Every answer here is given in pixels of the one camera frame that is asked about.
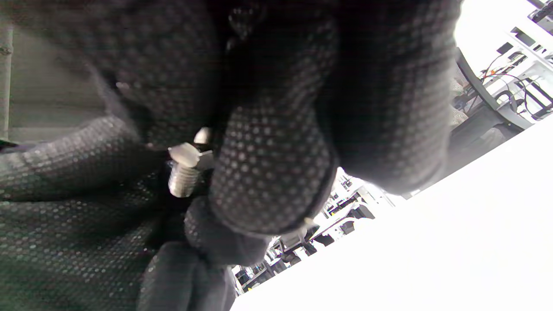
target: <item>screw thread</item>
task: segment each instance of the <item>screw thread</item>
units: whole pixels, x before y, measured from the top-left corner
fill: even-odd
[[[200,171],[175,163],[169,177],[169,191],[177,198],[187,198],[192,195]]]

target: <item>white table surface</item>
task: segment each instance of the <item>white table surface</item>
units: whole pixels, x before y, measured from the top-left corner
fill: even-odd
[[[553,310],[553,165],[520,164],[548,154],[552,135],[547,118],[375,211],[373,225],[240,296],[232,311]]]

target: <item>gloved hand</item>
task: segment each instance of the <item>gloved hand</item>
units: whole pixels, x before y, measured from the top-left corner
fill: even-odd
[[[260,260],[268,236],[319,212],[338,165],[392,193],[424,185],[445,155],[458,11],[456,0],[0,2],[87,62],[108,108],[0,155],[0,309],[228,310],[221,267]],[[209,189],[172,198],[166,150],[205,125]]]

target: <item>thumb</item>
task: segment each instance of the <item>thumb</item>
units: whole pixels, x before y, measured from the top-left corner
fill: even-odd
[[[0,200],[51,200],[138,177],[163,162],[116,117],[29,150],[0,154]]]

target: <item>bolt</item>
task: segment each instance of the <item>bolt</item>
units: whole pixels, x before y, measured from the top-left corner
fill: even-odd
[[[207,145],[211,136],[209,128],[202,128],[194,138],[197,145]],[[192,195],[200,174],[213,168],[213,151],[201,151],[196,146],[184,143],[169,148],[169,154],[174,161],[169,191],[177,198],[187,198]]]

